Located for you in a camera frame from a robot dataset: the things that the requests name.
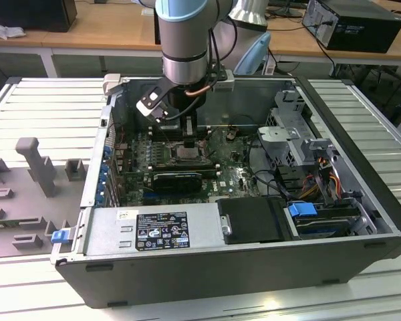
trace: desk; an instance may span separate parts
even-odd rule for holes
[[[401,10],[401,3],[375,0],[383,7]],[[161,57],[154,44],[154,18],[141,15],[137,5],[90,5],[77,3],[78,16],[67,33],[27,31],[27,37],[2,40],[0,52],[40,55],[49,77],[59,76],[54,55]],[[300,23],[274,19],[269,29],[292,29]],[[270,46],[278,61],[322,62],[323,55],[312,35],[304,29],[272,31]],[[401,66],[401,32],[388,53],[329,51],[337,64]]]
[[[401,3],[387,0],[375,2],[388,10],[401,10]],[[300,19],[273,19],[269,29],[294,29],[301,27]],[[329,63],[320,50],[315,38],[306,29],[295,31],[272,31],[270,49],[277,61],[286,62],[326,62]],[[401,66],[401,31],[387,53],[368,53],[354,51],[327,51],[337,64],[389,65]]]

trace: yellow wire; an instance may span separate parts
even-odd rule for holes
[[[309,196],[310,194],[312,194],[317,189],[318,189],[318,185],[315,185],[314,187],[310,188],[310,190],[304,192],[304,194],[302,194],[300,196],[300,199],[304,199],[305,197]]]
[[[336,186],[336,196],[339,197],[339,193],[337,190],[337,186],[338,186],[337,179],[334,176],[330,176],[330,178],[334,181],[334,185]]]

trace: computer case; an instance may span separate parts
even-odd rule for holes
[[[303,25],[328,50],[384,54],[401,18],[367,0],[310,0]]]
[[[67,32],[76,19],[74,0],[0,0],[0,25]]]

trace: floor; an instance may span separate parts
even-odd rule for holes
[[[55,62],[62,77],[101,77],[100,61],[96,56],[56,56]],[[109,73],[120,73],[132,76],[153,76],[162,72],[162,62],[158,58],[117,58],[106,57],[106,65]],[[297,63],[280,63],[282,70],[292,70]],[[353,79],[354,74],[363,68],[352,66],[352,70],[341,71],[341,78]],[[0,69],[6,76],[19,77],[46,77],[43,64],[37,55],[18,55],[13,53],[0,53]],[[299,64],[291,72],[294,76],[306,76],[308,78],[328,79],[330,65],[328,64]],[[395,124],[401,121],[401,109],[395,109],[401,103],[401,90],[397,92],[389,106],[382,109],[383,103],[394,91],[399,81],[383,74],[381,82],[377,85],[378,72],[373,71],[362,84],[364,94]],[[4,85],[6,77],[0,72],[0,89]]]

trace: table leg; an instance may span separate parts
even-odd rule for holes
[[[40,58],[43,62],[43,66],[45,67],[46,74],[49,78],[59,78],[61,77],[59,74],[59,71],[55,67],[55,64],[53,62],[53,53],[52,50],[49,48],[44,48],[45,50],[42,50],[42,52],[39,54]]]
[[[100,56],[100,66],[101,66],[101,73],[103,76],[107,74],[107,65],[106,65],[106,58],[104,56]]]
[[[360,87],[364,83],[373,67],[373,65],[365,65],[364,68],[361,69],[361,72],[356,76],[355,86]]]

